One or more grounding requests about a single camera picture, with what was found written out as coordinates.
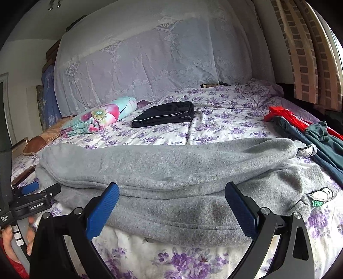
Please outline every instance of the dark green clothing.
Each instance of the dark green clothing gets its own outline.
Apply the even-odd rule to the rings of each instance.
[[[329,135],[326,127],[325,121],[311,124],[305,129],[304,135],[327,155],[325,161],[343,173],[343,141]]]

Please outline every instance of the brown curtain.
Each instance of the brown curtain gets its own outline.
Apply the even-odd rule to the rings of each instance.
[[[292,65],[295,98],[342,111],[341,82],[329,39],[303,0],[271,0]]]

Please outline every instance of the bed mattress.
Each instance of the bed mattress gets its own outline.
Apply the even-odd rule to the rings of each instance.
[[[195,117],[191,123],[162,124],[132,128],[131,121],[146,108],[174,101],[192,101]],[[105,129],[91,135],[57,139],[84,148],[102,148],[124,144],[204,144],[247,137],[280,137],[273,124],[264,122],[268,107],[282,105],[303,119],[317,119],[282,98],[279,86],[252,80],[247,85],[218,86],[206,89],[188,88],[170,93]],[[32,157],[19,156],[13,162],[13,178],[31,165],[37,164],[39,153]],[[293,158],[290,163],[307,168],[315,164],[310,158]],[[312,211],[306,222],[315,262],[316,278],[321,278],[335,261],[343,247],[343,191],[324,172],[329,183],[339,189],[337,197]],[[37,180],[33,173],[23,183]],[[69,208],[55,203],[53,215],[68,214]],[[277,246],[274,237],[269,252],[256,278],[268,270]],[[105,226],[93,239],[103,260],[116,278],[206,279],[227,278],[241,260],[250,243],[229,247],[180,247],[164,244]],[[71,250],[76,270],[83,278],[85,271]]]

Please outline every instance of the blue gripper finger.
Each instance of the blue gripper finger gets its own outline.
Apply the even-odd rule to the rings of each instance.
[[[21,187],[20,189],[21,189],[22,195],[27,195],[27,194],[32,193],[33,191],[38,190],[38,188],[39,188],[39,184],[37,181],[35,181],[35,182],[32,182],[28,185]]]
[[[100,196],[98,204],[87,218],[86,236],[88,240],[99,236],[113,208],[119,199],[119,187],[111,182]]]
[[[225,187],[225,198],[242,228],[243,233],[246,236],[255,239],[257,237],[258,214],[257,212],[252,212],[249,205],[246,203],[245,199],[249,199],[249,197],[243,196],[236,185],[233,182],[229,182]],[[256,206],[253,205],[254,210],[258,210],[259,207],[257,204],[255,205]]]

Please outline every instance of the red sleeve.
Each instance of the red sleeve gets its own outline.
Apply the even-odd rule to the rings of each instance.
[[[338,137],[341,141],[343,141],[343,136],[337,133],[334,129],[331,129],[330,127],[327,128],[329,135]]]
[[[298,128],[303,132],[307,125],[299,121],[289,110],[284,109],[283,107],[269,107],[270,113],[268,113],[264,120],[270,121],[274,116],[283,116],[292,126]]]
[[[3,250],[3,252],[5,253],[4,248],[3,248],[2,239],[0,239],[0,246],[1,246],[1,249]],[[8,258],[8,260],[10,261],[11,265],[16,270],[16,272],[18,272],[18,274],[20,275],[21,278],[29,279],[29,275],[26,273],[25,268],[21,264],[16,263],[15,261],[12,261],[7,255],[6,255],[6,257]]]

